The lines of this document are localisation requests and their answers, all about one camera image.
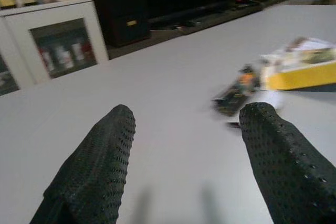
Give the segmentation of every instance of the textured black rubber pad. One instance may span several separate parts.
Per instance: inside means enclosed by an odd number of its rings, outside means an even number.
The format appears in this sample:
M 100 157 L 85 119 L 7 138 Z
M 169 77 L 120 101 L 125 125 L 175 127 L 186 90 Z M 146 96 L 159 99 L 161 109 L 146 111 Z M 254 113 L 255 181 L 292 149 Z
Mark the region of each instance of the textured black rubber pad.
M 126 106 L 102 118 L 63 163 L 31 223 L 116 223 L 134 134 Z
M 246 105 L 240 124 L 274 223 L 336 223 L 335 167 L 267 103 Z

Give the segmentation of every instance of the white cabinet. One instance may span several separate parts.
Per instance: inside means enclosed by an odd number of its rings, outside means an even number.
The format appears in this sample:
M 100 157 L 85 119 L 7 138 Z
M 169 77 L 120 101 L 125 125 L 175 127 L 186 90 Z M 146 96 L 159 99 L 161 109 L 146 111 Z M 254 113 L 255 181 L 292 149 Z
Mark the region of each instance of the white cabinet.
M 20 88 L 108 61 L 93 0 L 0 11 L 0 52 Z
M 8 94 L 18 90 L 18 85 L 7 64 L 0 55 L 0 95 Z

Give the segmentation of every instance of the glass cabinet door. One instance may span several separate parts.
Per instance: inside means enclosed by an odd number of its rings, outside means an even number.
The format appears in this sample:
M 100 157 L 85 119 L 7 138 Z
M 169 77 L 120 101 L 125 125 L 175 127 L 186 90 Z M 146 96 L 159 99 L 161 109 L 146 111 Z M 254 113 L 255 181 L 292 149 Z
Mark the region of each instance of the glass cabinet door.
M 18 89 L 11 72 L 0 55 L 0 95 L 8 94 Z
M 30 32 L 50 78 L 97 64 L 82 18 Z

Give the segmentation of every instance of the shelf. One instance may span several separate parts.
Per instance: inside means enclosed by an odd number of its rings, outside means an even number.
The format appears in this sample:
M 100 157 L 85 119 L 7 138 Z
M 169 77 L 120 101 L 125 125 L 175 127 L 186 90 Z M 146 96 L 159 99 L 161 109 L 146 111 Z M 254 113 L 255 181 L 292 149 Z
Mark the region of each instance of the shelf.
M 54 25 L 34 28 L 31 30 L 31 33 L 33 34 L 34 39 L 38 40 L 41 38 L 56 36 L 58 34 L 63 34 L 78 29 L 85 29 L 84 20 L 82 18 L 74 19 L 63 23 L 57 23 Z
M 50 77 L 53 78 L 53 79 L 58 78 L 58 77 L 66 75 L 66 74 L 76 72 L 78 70 L 82 70 L 82 69 L 85 69 L 85 68 L 92 67 L 92 66 L 96 65 L 97 63 L 96 63 L 95 60 L 91 60 L 91 61 L 83 60 L 83 61 L 75 61 L 74 64 L 75 64 L 75 66 L 72 67 L 72 68 L 67 68 L 67 69 L 66 68 L 58 68 L 56 70 L 51 71 L 49 73 Z
M 92 2 L 92 1 L 93 0 L 70 0 L 70 1 L 55 2 L 55 3 L 50 3 L 50 4 L 25 6 L 25 7 L 8 9 L 8 10 L 0 10 L 0 17 L 16 15 L 16 14 L 21 14 L 21 13 L 35 12 L 38 10 L 46 10 L 46 9 L 51 9 L 51 8 L 56 8 L 56 7 L 67 6 L 67 5 L 76 5 L 76 4 Z

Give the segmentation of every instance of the white table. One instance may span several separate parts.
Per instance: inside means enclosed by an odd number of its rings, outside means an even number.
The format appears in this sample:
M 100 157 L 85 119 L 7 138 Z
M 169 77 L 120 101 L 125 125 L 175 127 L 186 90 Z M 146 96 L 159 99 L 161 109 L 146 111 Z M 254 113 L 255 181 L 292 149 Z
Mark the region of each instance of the white table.
M 280 6 L 0 97 L 1 223 L 28 223 L 64 160 L 119 103 L 136 118 L 117 224 L 272 223 L 238 131 L 211 109 L 237 71 L 298 36 L 336 41 L 336 6 Z M 286 92 L 281 116 L 336 164 L 336 93 Z M 149 199 L 149 203 L 140 199 Z

